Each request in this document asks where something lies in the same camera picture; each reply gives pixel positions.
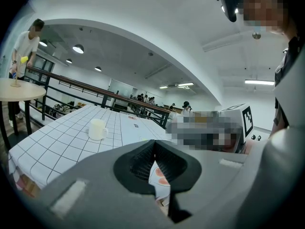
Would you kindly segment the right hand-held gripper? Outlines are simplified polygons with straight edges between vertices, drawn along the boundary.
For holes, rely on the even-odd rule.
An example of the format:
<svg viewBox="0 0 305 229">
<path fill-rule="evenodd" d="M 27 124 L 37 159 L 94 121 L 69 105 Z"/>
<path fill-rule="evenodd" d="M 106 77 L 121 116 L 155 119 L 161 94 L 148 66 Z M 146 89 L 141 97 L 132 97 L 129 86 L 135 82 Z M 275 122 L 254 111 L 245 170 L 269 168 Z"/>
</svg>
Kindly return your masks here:
<svg viewBox="0 0 305 229">
<path fill-rule="evenodd" d="M 237 104 L 218 111 L 236 125 L 237 135 L 233 153 L 244 153 L 246 138 L 253 130 L 253 118 L 249 104 Z"/>
</svg>

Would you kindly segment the wooden stand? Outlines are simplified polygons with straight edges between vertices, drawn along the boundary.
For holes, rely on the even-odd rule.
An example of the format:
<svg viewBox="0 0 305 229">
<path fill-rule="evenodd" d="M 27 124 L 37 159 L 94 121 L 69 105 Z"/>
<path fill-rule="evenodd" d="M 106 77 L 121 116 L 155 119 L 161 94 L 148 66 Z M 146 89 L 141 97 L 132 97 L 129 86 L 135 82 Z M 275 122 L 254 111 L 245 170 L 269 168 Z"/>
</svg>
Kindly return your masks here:
<svg viewBox="0 0 305 229">
<path fill-rule="evenodd" d="M 18 77 L 19 77 L 19 73 L 20 73 L 20 69 L 21 69 L 21 65 L 22 65 L 21 55 L 19 55 L 19 60 L 16 61 L 15 64 L 16 64 L 16 66 L 13 66 L 12 70 L 11 70 L 11 74 L 12 74 L 12 77 L 13 77 L 14 81 L 10 85 L 12 87 L 20 87 L 20 84 L 18 83 Z"/>
</svg>

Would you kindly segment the black railing wooden handrail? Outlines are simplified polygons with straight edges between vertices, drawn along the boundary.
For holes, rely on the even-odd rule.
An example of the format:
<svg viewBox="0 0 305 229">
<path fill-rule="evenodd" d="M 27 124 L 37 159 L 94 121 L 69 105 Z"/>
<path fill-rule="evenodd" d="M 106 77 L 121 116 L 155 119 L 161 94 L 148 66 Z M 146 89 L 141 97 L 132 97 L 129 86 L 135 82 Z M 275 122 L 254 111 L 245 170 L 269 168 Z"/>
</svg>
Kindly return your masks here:
<svg viewBox="0 0 305 229">
<path fill-rule="evenodd" d="M 42 69 L 39 69 L 39 68 L 36 68 L 36 67 L 26 67 L 26 69 L 29 70 L 29 71 L 32 71 L 32 72 L 36 72 L 36 73 L 41 74 L 41 75 L 45 75 L 47 77 L 47 79 L 52 78 L 52 79 L 58 80 L 59 82 L 64 82 L 64 83 L 67 83 L 68 85 L 73 85 L 73 86 L 76 86 L 76 87 L 81 88 L 83 90 L 87 90 L 87 91 L 96 93 L 97 95 L 102 95 L 103 96 L 103 101 L 101 103 L 96 103 L 96 102 L 92 101 L 92 103 L 94 103 L 96 105 L 100 105 L 101 107 L 107 107 L 107 108 L 110 108 L 111 110 L 112 109 L 118 110 L 118 108 L 111 107 L 111 106 L 106 104 L 108 97 L 110 97 L 112 99 L 115 99 L 115 100 L 119 100 L 119 101 L 122 101 L 122 102 L 129 103 L 129 104 L 137 106 L 137 107 L 142 107 L 143 108 L 143 114 L 141 114 L 140 111 L 136 111 L 135 113 L 132 113 L 130 111 L 123 110 L 123 112 L 129 113 L 129 114 L 134 114 L 138 117 L 149 118 L 149 119 L 153 120 L 155 123 L 157 123 L 163 129 L 165 129 L 165 127 L 166 127 L 170 111 L 168 111 L 164 108 L 153 106 L 151 104 L 146 104 L 146 103 L 138 101 L 138 100 L 133 100 L 133 99 L 130 99 L 130 98 L 126 98 L 126 97 L 120 96 L 118 94 L 112 93 L 110 91 L 107 91 L 107 90 L 104 90 L 104 89 L 101 89 L 101 88 L 98 88 L 98 87 L 95 87 L 95 86 L 91 86 L 89 84 L 82 83 L 82 82 L 79 82 L 79 81 L 61 76 L 61 75 L 53 74 L 53 73 L 50 73 L 48 71 L 45 71 L 45 70 L 42 70 Z M 147 111 L 149 111 L 149 110 L 157 111 L 159 114 L 161 114 L 161 117 L 157 117 L 155 112 L 152 113 L 152 115 L 155 115 L 155 117 L 154 116 L 148 116 L 148 115 L 145 114 L 146 110 Z"/>
</svg>

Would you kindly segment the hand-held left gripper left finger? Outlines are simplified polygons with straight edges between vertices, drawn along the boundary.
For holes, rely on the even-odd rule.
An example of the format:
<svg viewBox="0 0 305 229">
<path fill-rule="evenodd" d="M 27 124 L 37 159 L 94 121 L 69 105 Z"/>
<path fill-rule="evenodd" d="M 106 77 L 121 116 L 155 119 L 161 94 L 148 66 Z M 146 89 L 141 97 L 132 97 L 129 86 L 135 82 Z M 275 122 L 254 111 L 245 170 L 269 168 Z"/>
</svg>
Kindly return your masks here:
<svg viewBox="0 0 305 229">
<path fill-rule="evenodd" d="M 117 160 L 153 140 L 91 155 L 41 191 L 36 216 L 46 229 L 167 229 L 154 187 Z"/>
</svg>

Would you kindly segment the cream ceramic mug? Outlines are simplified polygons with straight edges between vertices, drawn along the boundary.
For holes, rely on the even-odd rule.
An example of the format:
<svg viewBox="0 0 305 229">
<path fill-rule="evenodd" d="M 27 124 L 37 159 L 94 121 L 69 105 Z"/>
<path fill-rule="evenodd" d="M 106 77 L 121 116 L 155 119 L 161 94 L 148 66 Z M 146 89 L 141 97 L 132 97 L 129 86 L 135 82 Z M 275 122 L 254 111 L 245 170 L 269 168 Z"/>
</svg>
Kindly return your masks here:
<svg viewBox="0 0 305 229">
<path fill-rule="evenodd" d="M 92 119 L 89 126 L 89 138 L 95 141 L 102 140 L 107 137 L 109 131 L 106 123 L 101 119 Z"/>
</svg>

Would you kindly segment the person's black buttoned jacket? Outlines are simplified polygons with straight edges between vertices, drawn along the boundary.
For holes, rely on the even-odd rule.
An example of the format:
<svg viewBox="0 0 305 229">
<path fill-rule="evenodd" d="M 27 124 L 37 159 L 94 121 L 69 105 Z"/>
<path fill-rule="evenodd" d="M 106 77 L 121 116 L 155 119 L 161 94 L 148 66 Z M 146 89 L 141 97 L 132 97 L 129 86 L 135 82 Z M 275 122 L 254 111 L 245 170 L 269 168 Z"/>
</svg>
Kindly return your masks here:
<svg viewBox="0 0 305 229">
<path fill-rule="evenodd" d="M 285 127 L 271 135 L 252 192 L 264 190 L 254 211 L 265 226 L 281 229 L 301 220 L 305 206 L 305 39 L 288 44 L 285 63 L 276 69 L 277 116 Z"/>
</svg>

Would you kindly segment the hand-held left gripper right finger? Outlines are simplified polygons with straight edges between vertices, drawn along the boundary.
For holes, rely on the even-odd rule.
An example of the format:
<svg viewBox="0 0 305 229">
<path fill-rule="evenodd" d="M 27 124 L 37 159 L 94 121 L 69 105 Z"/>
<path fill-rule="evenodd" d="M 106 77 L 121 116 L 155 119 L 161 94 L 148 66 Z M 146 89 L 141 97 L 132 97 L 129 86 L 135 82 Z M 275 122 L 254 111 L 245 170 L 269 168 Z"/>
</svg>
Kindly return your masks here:
<svg viewBox="0 0 305 229">
<path fill-rule="evenodd" d="M 243 204 L 259 169 L 248 155 L 190 150 L 156 141 L 156 163 L 170 184 L 168 215 L 154 229 L 248 229 Z"/>
</svg>

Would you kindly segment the white grid tablecloth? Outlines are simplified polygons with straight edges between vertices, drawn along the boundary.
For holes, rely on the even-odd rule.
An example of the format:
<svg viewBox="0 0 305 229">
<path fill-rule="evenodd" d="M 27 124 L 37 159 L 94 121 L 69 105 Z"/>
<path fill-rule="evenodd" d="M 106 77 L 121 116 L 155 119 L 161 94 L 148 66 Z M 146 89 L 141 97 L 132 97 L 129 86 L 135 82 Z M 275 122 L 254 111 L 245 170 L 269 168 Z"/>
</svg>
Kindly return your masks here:
<svg viewBox="0 0 305 229">
<path fill-rule="evenodd" d="M 107 137 L 89 138 L 92 119 L 105 122 Z M 171 140 L 171 135 L 152 120 L 87 105 L 14 145 L 8 154 L 9 174 L 18 190 L 24 190 L 29 180 L 44 188 L 84 158 L 150 139 Z"/>
</svg>

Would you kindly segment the round wooden table black base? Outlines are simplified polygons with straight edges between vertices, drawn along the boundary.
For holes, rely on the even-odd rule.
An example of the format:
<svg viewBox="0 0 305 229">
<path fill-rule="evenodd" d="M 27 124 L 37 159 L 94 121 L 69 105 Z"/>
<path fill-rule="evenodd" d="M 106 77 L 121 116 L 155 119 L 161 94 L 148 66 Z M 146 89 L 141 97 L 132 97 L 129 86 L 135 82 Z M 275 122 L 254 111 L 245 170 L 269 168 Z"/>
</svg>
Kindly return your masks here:
<svg viewBox="0 0 305 229">
<path fill-rule="evenodd" d="M 0 78 L 0 131 L 7 151 L 17 144 L 18 141 L 23 140 L 32 134 L 31 120 L 30 120 L 30 101 L 41 98 L 46 95 L 46 90 L 38 85 L 18 80 L 20 87 L 12 87 L 13 79 Z M 6 133 L 6 128 L 3 119 L 2 103 L 3 102 L 24 102 L 25 107 L 25 121 L 27 134 L 19 133 L 16 118 L 13 118 L 14 133 L 10 136 Z"/>
</svg>

